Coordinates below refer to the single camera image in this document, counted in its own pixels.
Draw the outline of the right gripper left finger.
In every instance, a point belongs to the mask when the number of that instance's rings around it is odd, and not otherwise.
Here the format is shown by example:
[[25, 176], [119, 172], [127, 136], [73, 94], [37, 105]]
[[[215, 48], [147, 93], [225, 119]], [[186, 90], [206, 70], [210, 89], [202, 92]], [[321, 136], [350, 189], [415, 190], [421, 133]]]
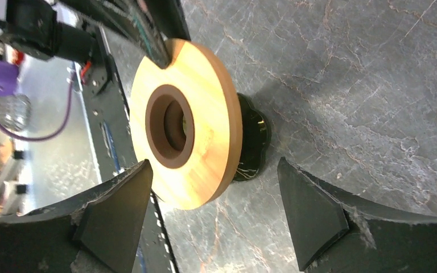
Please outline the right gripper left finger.
[[144, 160], [63, 201], [0, 217], [0, 272], [131, 272], [152, 178]]

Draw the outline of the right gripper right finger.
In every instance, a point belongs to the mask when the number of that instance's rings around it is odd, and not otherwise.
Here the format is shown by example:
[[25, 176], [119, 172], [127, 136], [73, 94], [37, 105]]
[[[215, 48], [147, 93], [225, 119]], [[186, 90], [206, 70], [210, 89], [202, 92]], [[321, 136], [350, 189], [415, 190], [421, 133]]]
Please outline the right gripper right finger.
[[303, 272], [437, 272], [437, 217], [364, 199], [281, 158], [279, 187]]

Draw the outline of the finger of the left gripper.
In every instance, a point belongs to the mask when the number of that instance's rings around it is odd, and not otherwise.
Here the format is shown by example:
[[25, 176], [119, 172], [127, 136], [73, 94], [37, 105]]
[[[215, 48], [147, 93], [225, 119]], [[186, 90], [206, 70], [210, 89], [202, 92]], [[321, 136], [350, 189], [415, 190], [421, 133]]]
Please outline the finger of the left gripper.
[[162, 69], [172, 62], [164, 38], [191, 40], [180, 1], [65, 0], [61, 3], [140, 47]]

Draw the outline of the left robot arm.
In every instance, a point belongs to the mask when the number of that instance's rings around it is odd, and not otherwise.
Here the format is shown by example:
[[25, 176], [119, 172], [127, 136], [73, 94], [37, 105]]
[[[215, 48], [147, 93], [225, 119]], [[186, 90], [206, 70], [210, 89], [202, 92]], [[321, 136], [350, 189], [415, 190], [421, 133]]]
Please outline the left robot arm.
[[[142, 48], [160, 68], [171, 63], [163, 37], [191, 40], [180, 1], [63, 1], [91, 22]], [[47, 1], [4, 1], [0, 42], [41, 60], [53, 57], [86, 63], [97, 39], [57, 20]]]

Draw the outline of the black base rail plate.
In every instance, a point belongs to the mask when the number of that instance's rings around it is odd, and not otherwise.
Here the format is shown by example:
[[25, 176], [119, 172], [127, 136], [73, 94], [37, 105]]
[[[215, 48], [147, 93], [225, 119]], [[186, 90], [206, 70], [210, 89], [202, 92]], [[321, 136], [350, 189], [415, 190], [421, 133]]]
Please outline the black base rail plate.
[[[82, 80], [83, 104], [93, 143], [97, 172], [107, 181], [138, 163], [133, 151], [129, 128], [129, 108], [118, 69], [104, 31], [84, 23], [82, 28], [96, 39], [90, 68], [78, 75]], [[152, 191], [130, 194], [132, 201], [146, 205], [141, 237], [135, 252], [132, 270], [136, 272], [177, 272], [158, 199]]]

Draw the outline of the dark glass carafe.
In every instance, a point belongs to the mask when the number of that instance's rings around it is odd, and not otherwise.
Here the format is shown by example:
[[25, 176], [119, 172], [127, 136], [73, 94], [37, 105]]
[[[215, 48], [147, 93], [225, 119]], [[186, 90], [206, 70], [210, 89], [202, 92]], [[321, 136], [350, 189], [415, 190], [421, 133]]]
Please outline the dark glass carafe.
[[242, 116], [242, 150], [233, 181], [243, 182], [261, 173], [271, 141], [271, 128], [264, 113], [247, 96], [239, 93], [238, 99]]

